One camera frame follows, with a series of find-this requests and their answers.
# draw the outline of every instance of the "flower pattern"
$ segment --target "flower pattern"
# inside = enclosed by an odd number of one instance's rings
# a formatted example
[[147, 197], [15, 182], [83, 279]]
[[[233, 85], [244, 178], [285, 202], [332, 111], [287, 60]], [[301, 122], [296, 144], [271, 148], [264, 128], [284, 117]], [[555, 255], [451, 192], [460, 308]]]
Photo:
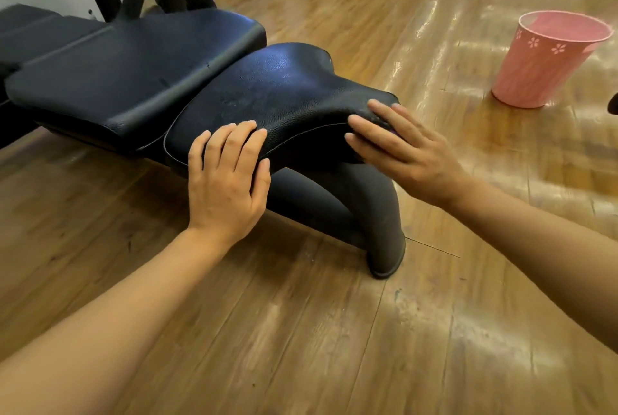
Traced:
[[566, 44], [556, 44], [556, 47], [552, 47], [551, 50], [554, 54], [558, 54], [560, 52], [564, 52], [565, 47], [567, 47]]

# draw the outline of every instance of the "bench leg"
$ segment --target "bench leg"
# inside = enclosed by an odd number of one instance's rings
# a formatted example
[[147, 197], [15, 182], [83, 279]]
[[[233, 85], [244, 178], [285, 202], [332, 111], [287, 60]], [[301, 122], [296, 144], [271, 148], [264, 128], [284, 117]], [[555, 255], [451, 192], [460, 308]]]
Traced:
[[397, 271], [406, 251], [394, 186], [369, 165], [339, 163], [327, 170], [278, 171], [267, 207], [364, 248], [369, 270], [379, 279]]

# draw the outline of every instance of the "bare skin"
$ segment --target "bare skin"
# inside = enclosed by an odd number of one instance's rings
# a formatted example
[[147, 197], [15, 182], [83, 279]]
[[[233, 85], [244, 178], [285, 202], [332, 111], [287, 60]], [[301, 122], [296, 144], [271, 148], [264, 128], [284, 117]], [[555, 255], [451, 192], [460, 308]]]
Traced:
[[[200, 135], [189, 153], [189, 227], [150, 262], [0, 365], [0, 413], [108, 413], [191, 290], [266, 209], [266, 130]], [[202, 152], [206, 145], [202, 164]]]
[[363, 160], [411, 196], [443, 208], [465, 224], [578, 324], [618, 352], [618, 242], [472, 177], [446, 139], [404, 107], [375, 100], [368, 107], [400, 137], [350, 116], [355, 133], [345, 139]]

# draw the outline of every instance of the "pink bucket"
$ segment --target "pink bucket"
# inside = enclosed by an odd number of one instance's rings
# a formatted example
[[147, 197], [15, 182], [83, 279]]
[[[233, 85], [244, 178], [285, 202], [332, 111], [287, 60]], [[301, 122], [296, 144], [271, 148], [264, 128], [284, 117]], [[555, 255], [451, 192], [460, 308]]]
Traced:
[[581, 13], [545, 10], [521, 15], [494, 96], [518, 108], [543, 106], [614, 31]]

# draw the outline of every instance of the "wooden floor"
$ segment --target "wooden floor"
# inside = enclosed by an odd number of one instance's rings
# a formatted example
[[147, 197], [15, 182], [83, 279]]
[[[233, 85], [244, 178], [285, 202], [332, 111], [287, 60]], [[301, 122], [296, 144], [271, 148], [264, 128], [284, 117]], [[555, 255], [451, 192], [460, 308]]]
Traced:
[[[517, 17], [618, 25], [618, 0], [217, 0], [270, 43], [324, 47], [392, 91], [478, 176], [618, 239], [618, 39], [545, 108], [489, 89]], [[187, 224], [185, 181], [38, 130], [0, 151], [0, 357], [147, 261]], [[360, 251], [267, 214], [174, 317], [128, 414], [615, 414], [618, 357], [452, 218], [400, 193], [407, 253]]]

